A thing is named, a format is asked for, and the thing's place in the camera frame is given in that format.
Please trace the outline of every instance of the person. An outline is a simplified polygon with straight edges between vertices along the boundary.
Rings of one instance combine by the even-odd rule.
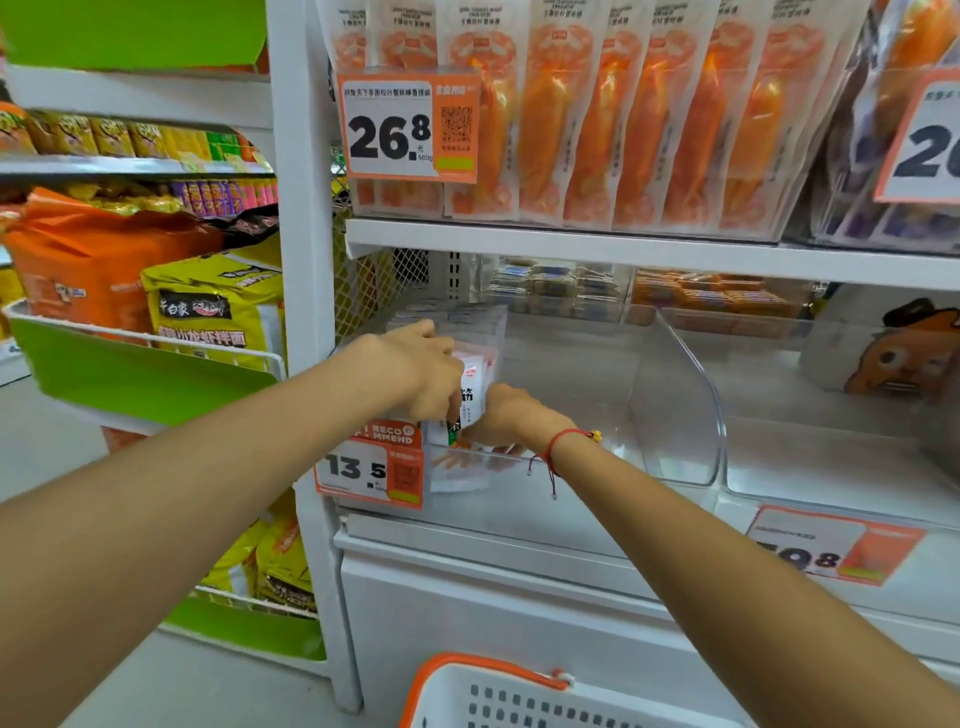
[[[397,408],[414,421],[455,419],[463,365],[453,346],[428,321],[362,336],[299,376],[0,506],[0,725],[59,725],[268,504],[363,423]],[[919,660],[653,477],[583,435],[557,437],[574,426],[495,384],[462,437],[501,452],[550,447],[556,472],[758,725],[960,725],[960,697]]]

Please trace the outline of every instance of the white shopping basket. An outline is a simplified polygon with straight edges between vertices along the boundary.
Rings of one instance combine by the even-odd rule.
[[[441,654],[420,668],[400,728],[742,728],[744,724],[541,675],[511,663]]]

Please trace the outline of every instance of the floor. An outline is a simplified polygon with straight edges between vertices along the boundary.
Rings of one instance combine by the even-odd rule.
[[[0,387],[0,500],[106,454],[95,425],[44,398],[30,378]],[[64,728],[381,728],[339,713],[322,679],[154,633]]]

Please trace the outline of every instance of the forearm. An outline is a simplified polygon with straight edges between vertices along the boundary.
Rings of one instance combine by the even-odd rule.
[[[587,438],[552,457],[760,725],[960,725],[945,682],[769,551]]]
[[[267,505],[398,402],[369,349],[0,507],[0,724],[59,725]]]

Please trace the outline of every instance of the bracelet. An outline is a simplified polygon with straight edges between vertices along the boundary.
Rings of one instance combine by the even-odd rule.
[[[534,460],[537,460],[538,458],[539,458],[540,460],[542,460],[544,463],[546,463],[547,472],[550,473],[550,485],[553,487],[553,499],[554,499],[554,500],[557,499],[557,471],[554,470],[554,467],[553,467],[553,458],[551,457],[550,453],[553,451],[553,446],[557,444],[557,441],[560,440],[560,438],[562,438],[564,435],[571,435],[571,434],[583,435],[584,437],[589,437],[590,440],[592,440],[593,442],[598,443],[598,444],[603,441],[603,435],[600,434],[600,430],[598,430],[598,429],[594,429],[594,430],[564,429],[564,430],[561,430],[560,432],[558,432],[556,435],[553,436],[553,439],[550,440],[550,444],[546,446],[546,450],[544,450],[541,454],[539,454],[539,455],[534,455],[533,457],[530,458],[530,466],[527,468],[527,474],[530,474],[530,472],[531,472],[531,471],[533,470],[533,468],[534,468]]]

